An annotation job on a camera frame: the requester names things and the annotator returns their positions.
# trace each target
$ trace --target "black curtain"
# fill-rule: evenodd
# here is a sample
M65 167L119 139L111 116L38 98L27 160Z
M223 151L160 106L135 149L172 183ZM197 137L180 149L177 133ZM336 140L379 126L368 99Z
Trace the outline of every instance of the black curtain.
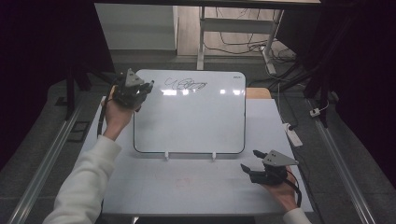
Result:
M332 66L332 89L339 95L337 112L394 187L395 12L393 4L367 2L336 51Z
M0 167L31 129L49 87L80 63L114 72L93 2L0 3Z

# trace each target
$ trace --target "black marker writing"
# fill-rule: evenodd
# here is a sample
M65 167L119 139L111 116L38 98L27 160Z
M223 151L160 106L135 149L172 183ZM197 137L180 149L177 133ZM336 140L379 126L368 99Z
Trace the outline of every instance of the black marker writing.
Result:
M185 78L181 81L173 79L171 77L167 78L164 82L166 86L172 86L173 90L201 90L206 86L207 82L195 82L192 78Z

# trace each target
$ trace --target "person's right hand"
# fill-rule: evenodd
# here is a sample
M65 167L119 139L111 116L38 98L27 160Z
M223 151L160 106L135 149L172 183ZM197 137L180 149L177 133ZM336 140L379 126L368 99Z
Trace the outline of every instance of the person's right hand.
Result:
M287 166L286 169L289 172L291 172L289 166ZM291 183L295 184L296 180L289 172L288 172L288 180ZM295 201L294 189L285 182L282 182L282 184L275 186L269 186L269 185L262 185L262 186L265 187L275 197L275 199L283 206L286 212L298 208L297 203Z
M103 136L115 141L120 135L121 131L131 121L132 114L140 108L141 105L136 105L135 108L129 109L123 107L113 101L114 88L111 90L110 96L106 104L106 130Z

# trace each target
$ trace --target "white table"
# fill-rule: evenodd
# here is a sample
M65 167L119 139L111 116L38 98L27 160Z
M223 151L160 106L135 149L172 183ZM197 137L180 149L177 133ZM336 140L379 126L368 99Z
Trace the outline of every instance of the white table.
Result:
M128 216L256 216L283 213L279 204L261 186L252 184L240 163L262 169L252 150L275 149L293 158L274 100L247 99L246 146L234 158L175 159L139 154L132 146L132 127L117 142L123 150L106 191L104 213ZM81 151L96 142L99 108ZM300 182L302 208L312 212L303 180Z

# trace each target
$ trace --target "white sleeve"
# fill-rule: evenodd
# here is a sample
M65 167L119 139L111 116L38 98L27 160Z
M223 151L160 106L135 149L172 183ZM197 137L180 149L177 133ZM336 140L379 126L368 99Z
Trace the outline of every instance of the white sleeve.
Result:
M283 216L283 221L286 224L310 224L311 222L306 217L305 212L301 208L290 210Z
M44 223L94 223L120 150L114 141L99 136L95 146L78 157Z

